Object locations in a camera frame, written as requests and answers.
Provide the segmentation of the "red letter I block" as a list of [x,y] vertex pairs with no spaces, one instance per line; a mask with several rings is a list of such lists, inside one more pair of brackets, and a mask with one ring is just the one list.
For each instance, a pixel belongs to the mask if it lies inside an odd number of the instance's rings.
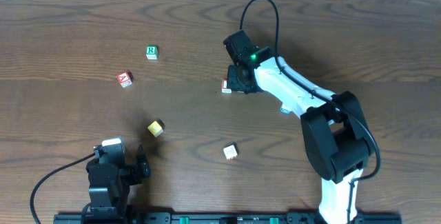
[[221,92],[225,94],[231,94],[232,90],[227,87],[227,79],[223,79],[222,85],[221,85]]

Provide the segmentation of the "red letter A block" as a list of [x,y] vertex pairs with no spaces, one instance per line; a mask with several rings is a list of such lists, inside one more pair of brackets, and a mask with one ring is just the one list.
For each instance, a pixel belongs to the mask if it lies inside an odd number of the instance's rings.
[[122,88],[132,85],[132,77],[128,71],[122,72],[117,75],[117,79]]

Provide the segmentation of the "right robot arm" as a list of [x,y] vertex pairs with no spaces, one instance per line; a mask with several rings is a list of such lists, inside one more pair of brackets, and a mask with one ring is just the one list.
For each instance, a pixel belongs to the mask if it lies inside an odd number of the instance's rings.
[[305,151],[322,179],[319,213],[326,223],[352,223],[358,183],[378,144],[367,127],[358,99],[346,91],[323,89],[293,70],[269,47],[254,46],[243,30],[228,36],[225,46],[233,63],[227,87],[248,93],[268,92],[300,119]]

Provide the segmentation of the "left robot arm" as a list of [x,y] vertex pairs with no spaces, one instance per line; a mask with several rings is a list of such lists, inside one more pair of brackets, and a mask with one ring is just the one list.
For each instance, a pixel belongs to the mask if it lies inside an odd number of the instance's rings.
[[138,146],[135,163],[126,164],[122,144],[98,145],[86,171],[90,183],[90,215],[84,222],[129,223],[130,187],[151,175],[143,147]]

